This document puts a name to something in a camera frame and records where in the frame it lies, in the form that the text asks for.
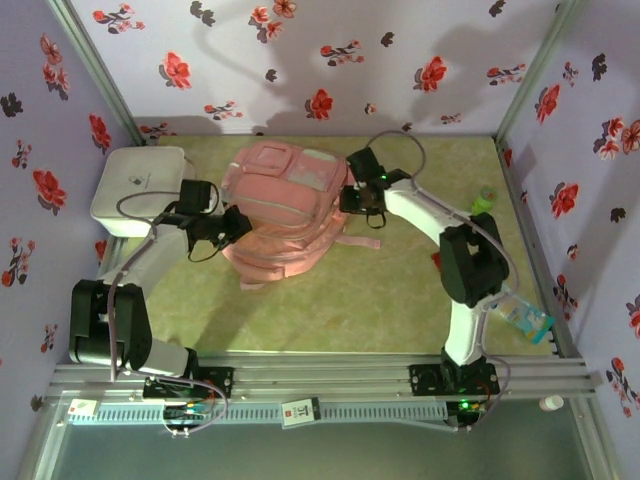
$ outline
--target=white bottle cap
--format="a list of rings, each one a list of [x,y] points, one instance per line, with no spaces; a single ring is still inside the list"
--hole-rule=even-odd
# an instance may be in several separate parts
[[[545,412],[553,412],[564,406],[564,400],[560,395],[551,395],[540,399],[540,408]]]

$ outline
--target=floral wallpaper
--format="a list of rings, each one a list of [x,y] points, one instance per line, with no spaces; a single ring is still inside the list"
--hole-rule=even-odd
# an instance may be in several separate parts
[[[492,134],[558,6],[70,3],[149,141],[171,133],[370,135],[403,127]],[[542,120],[554,95],[552,86],[540,101]]]
[[[638,21],[634,0],[590,2],[505,145],[624,478],[640,469],[640,57],[621,39]]]
[[[0,39],[0,63],[11,65],[0,76],[0,408],[10,412],[0,431],[11,437],[0,477],[9,479],[68,358],[71,288],[95,276],[104,252],[89,205],[106,156],[130,140],[46,2],[13,2]]]

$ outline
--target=white tissue box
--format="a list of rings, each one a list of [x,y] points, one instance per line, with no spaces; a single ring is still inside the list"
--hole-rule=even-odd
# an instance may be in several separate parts
[[[118,201],[133,193],[179,192],[183,179],[195,178],[195,169],[180,147],[128,147],[114,150],[107,158],[98,189],[91,202],[91,216],[116,237],[144,237],[149,225],[123,217]],[[127,200],[121,209],[153,220],[177,195],[144,195]]]

